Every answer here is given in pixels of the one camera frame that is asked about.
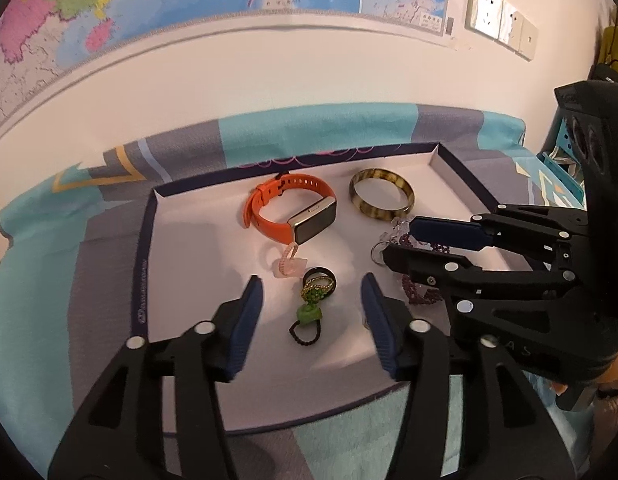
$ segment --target white tray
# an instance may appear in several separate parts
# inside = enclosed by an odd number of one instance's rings
[[[380,367],[371,334],[362,325],[359,291],[364,274],[374,272],[386,296],[406,300],[396,275],[369,256],[390,224],[364,216],[348,198],[353,174],[373,167],[409,181],[416,193],[414,214],[468,221],[485,211],[436,152],[308,168],[306,173],[326,180],[339,200],[335,222],[297,254],[309,260],[308,267],[331,269],[338,280],[337,290],[321,303],[323,333],[311,347],[298,345],[288,332],[302,304],[300,280],[277,279],[271,272],[283,245],[241,224],[250,190],[268,176],[159,197],[149,257],[150,340],[178,336],[209,319],[220,303],[241,295],[250,275],[263,280],[264,305],[244,370],[233,383],[218,384],[227,431],[299,424],[349,408],[395,384]],[[358,189],[374,205],[391,208],[404,200],[388,182],[361,182]],[[263,215],[285,221],[315,197],[310,191],[288,191],[272,200]],[[470,257],[486,269],[509,268],[493,248]],[[415,312],[448,332],[442,303]],[[313,333],[303,336],[312,338]],[[174,432],[172,381],[166,381],[164,397],[164,431]]]

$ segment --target white wall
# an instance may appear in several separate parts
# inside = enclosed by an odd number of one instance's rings
[[[532,62],[464,29],[452,48],[313,28],[232,32],[131,57],[78,81],[10,127],[0,140],[0,208],[70,164],[97,164],[94,154],[116,144],[294,105],[414,102],[503,112],[527,123],[526,146],[537,152],[556,112],[553,88],[587,76],[610,3],[508,1],[540,30]],[[0,236],[0,257],[5,248]]]

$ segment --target wall switch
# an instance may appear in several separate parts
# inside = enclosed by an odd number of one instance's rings
[[[467,27],[497,40],[502,20],[502,4],[503,0],[469,0]]]
[[[522,24],[522,37],[520,38],[520,47],[518,53],[525,59],[530,61],[536,55],[536,47],[538,46],[538,29],[533,23],[525,18]]]
[[[508,3],[503,4],[502,20],[500,22],[500,33],[498,41],[504,43],[512,50],[518,52],[520,49],[520,39],[522,38],[522,25],[525,17],[519,10]]]

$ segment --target black beaded ring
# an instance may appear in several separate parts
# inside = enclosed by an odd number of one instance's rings
[[[289,333],[291,334],[291,337],[294,338],[295,342],[298,343],[299,345],[302,346],[311,346],[312,344],[316,343],[318,341],[318,339],[320,339],[320,332],[321,332],[321,328],[320,328],[320,320],[317,319],[315,322],[315,326],[316,326],[316,332],[315,332],[315,337],[313,339],[311,339],[311,341],[303,341],[302,339],[300,339],[296,334],[295,334],[295,328],[300,325],[299,321],[296,321],[290,328],[289,328]]]
[[[333,281],[333,287],[330,288],[329,292],[324,295],[324,297],[327,298],[328,296],[333,294],[334,290],[336,290],[336,276],[326,267],[312,267],[311,269],[307,270],[307,272],[305,272],[305,275],[303,276],[303,286],[305,286],[309,279],[316,274],[324,274],[325,276],[327,276],[327,278]]]

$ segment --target yellow stripe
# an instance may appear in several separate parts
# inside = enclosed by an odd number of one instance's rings
[[[116,147],[116,156],[128,174],[119,176],[101,176],[98,178],[89,178],[87,180],[79,180],[77,182],[68,182],[67,184],[63,184],[61,180],[64,172],[66,171],[63,170],[55,175],[54,183],[51,189],[54,193],[60,193],[69,189],[78,189],[79,187],[110,186],[111,184],[123,184],[125,182],[140,182],[142,180],[146,180],[146,177],[136,170],[133,164],[131,164],[131,160],[129,160],[129,157],[124,150],[124,146]]]

